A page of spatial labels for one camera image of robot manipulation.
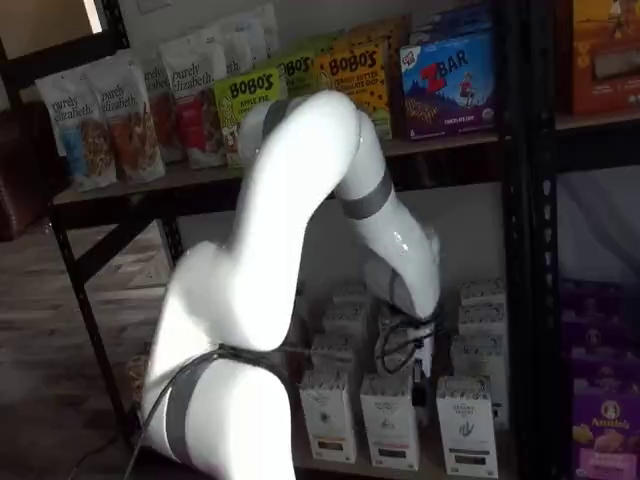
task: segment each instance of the gray band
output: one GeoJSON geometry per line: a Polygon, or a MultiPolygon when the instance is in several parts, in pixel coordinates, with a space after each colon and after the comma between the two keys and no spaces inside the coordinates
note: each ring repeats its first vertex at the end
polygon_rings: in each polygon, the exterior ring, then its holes
{"type": "Polygon", "coordinates": [[[267,138],[287,115],[287,108],[289,108],[289,100],[276,100],[271,104],[262,124],[262,140],[267,138]]]}
{"type": "Polygon", "coordinates": [[[355,200],[342,200],[342,211],[353,220],[372,217],[384,207],[391,192],[393,192],[393,182],[389,171],[385,169],[378,185],[364,197],[355,200]]]}
{"type": "Polygon", "coordinates": [[[396,281],[400,278],[395,268],[391,267],[391,275],[389,276],[389,303],[395,305],[396,299],[396,281]]]}
{"type": "Polygon", "coordinates": [[[205,360],[178,376],[169,392],[165,417],[167,442],[174,457],[186,465],[191,465],[186,438],[187,409],[200,377],[214,361],[215,358],[205,360]]]}

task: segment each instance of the yellow box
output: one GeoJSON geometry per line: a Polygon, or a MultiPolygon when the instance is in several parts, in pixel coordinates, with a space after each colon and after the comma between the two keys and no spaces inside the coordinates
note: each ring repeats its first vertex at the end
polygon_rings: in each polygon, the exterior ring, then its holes
{"type": "Polygon", "coordinates": [[[386,44],[372,43],[316,57],[313,69],[319,89],[348,95],[366,112],[382,139],[391,138],[387,91],[386,44]]]}

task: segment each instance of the cartoon boy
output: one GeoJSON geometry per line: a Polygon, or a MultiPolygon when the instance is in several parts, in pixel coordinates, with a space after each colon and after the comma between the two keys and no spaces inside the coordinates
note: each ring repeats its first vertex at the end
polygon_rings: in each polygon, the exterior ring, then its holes
{"type": "Polygon", "coordinates": [[[475,91],[471,88],[471,73],[465,72],[464,79],[460,82],[460,98],[465,100],[465,107],[469,108],[475,97],[475,91]]]}

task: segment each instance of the black cable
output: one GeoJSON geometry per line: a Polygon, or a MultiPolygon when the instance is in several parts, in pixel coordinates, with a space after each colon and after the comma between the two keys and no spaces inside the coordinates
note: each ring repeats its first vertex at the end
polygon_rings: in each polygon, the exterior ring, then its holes
{"type": "Polygon", "coordinates": [[[111,445],[116,443],[119,438],[120,438],[120,434],[115,433],[111,438],[109,438],[102,445],[94,448],[93,450],[89,450],[84,455],[82,455],[82,457],[80,457],[80,459],[76,462],[75,466],[73,467],[73,470],[71,470],[71,472],[69,473],[67,480],[73,480],[73,477],[76,476],[76,474],[78,473],[78,471],[80,470],[84,462],[86,462],[90,457],[93,457],[94,455],[98,455],[99,453],[102,453],[103,451],[105,451],[111,445]]]}
{"type": "Polygon", "coordinates": [[[147,418],[145,418],[144,423],[142,424],[142,431],[140,432],[140,438],[138,438],[138,441],[136,442],[136,447],[134,448],[133,454],[131,455],[131,458],[129,459],[129,464],[127,465],[127,469],[124,472],[124,476],[122,477],[122,480],[128,480],[129,476],[131,475],[131,472],[133,470],[133,466],[135,465],[136,459],[138,458],[138,454],[140,453],[140,448],[142,447],[142,440],[144,439],[144,437],[145,437],[145,435],[147,433],[147,430],[149,430],[149,425],[151,425],[151,421],[153,420],[153,416],[155,415],[156,411],[160,407],[160,404],[162,403],[162,400],[167,395],[167,393],[169,392],[169,389],[173,386],[173,384],[176,381],[176,379],[180,375],[182,375],[185,372],[188,372],[193,367],[195,367],[196,365],[202,363],[203,361],[208,360],[208,359],[210,359],[212,357],[217,357],[217,356],[219,356],[219,351],[218,350],[214,350],[214,351],[211,351],[211,352],[203,353],[202,355],[194,358],[190,362],[188,362],[188,363],[184,364],[182,367],[180,367],[173,374],[173,376],[169,379],[169,381],[166,383],[166,385],[162,388],[162,390],[160,391],[160,394],[158,395],[158,398],[156,398],[155,402],[153,402],[153,405],[151,406],[151,410],[149,410],[149,414],[147,415],[147,418]]]}
{"type": "Polygon", "coordinates": [[[264,358],[260,357],[259,353],[249,352],[247,350],[230,347],[228,345],[220,345],[217,350],[203,353],[202,355],[194,358],[190,362],[184,364],[173,374],[173,376],[169,379],[167,384],[160,391],[158,398],[156,398],[155,402],[153,402],[153,405],[151,406],[151,410],[149,410],[149,414],[147,415],[147,417],[144,420],[144,423],[142,424],[142,431],[140,432],[140,438],[138,438],[138,442],[136,443],[135,449],[133,450],[131,459],[129,459],[129,464],[127,465],[127,470],[125,471],[124,476],[122,477],[122,480],[129,479],[129,476],[131,475],[131,472],[133,470],[133,466],[135,465],[136,459],[138,458],[138,454],[140,453],[140,448],[142,447],[142,440],[144,439],[147,433],[147,430],[149,429],[149,425],[151,425],[153,416],[155,415],[156,411],[160,407],[160,404],[162,403],[162,400],[164,399],[164,397],[167,395],[169,389],[175,383],[176,379],[180,375],[191,370],[196,365],[214,357],[215,357],[215,360],[218,360],[218,359],[234,360],[237,362],[247,363],[255,367],[266,368],[267,370],[271,371],[271,373],[278,376],[282,380],[282,376],[279,375],[276,371],[274,371],[273,367],[270,366],[265,361],[264,358]]]}
{"type": "Polygon", "coordinates": [[[384,338],[382,340],[382,349],[381,349],[382,351],[377,356],[377,358],[381,360],[383,370],[387,374],[395,375],[396,373],[404,369],[409,364],[409,362],[411,362],[411,359],[414,357],[415,353],[420,347],[420,344],[423,344],[426,339],[433,337],[434,335],[436,335],[436,333],[440,333],[441,327],[442,327],[442,318],[443,318],[442,312],[443,312],[442,304],[438,303],[438,305],[436,306],[431,316],[426,318],[425,320],[418,320],[415,318],[406,317],[400,320],[399,322],[393,324],[391,327],[387,329],[387,331],[384,334],[384,338]],[[419,337],[413,337],[407,340],[406,342],[403,342],[400,345],[396,345],[392,349],[387,350],[389,339],[392,337],[392,335],[395,332],[397,332],[401,328],[419,329],[419,328],[425,328],[429,326],[434,327],[429,333],[419,337]],[[412,346],[411,351],[405,357],[405,359],[402,362],[400,362],[400,364],[397,367],[389,368],[387,365],[387,357],[390,355],[393,355],[394,353],[404,350],[410,345],[412,346]]]}

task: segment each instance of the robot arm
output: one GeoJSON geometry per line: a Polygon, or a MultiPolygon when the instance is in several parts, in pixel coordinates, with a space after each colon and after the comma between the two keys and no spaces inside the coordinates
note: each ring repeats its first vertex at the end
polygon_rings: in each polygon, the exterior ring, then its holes
{"type": "MultiPolygon", "coordinates": [[[[437,303],[437,244],[397,199],[373,125],[348,97],[325,91],[257,107],[240,139],[241,152],[256,159],[234,235],[226,247],[197,245],[176,268],[147,369],[145,416],[195,357],[222,343],[253,351],[282,343],[306,226],[334,189],[366,244],[399,275],[407,313],[425,318],[437,303]]],[[[274,375],[218,360],[175,381],[147,434],[161,453],[221,478],[291,479],[290,430],[287,394],[274,375]]]]}

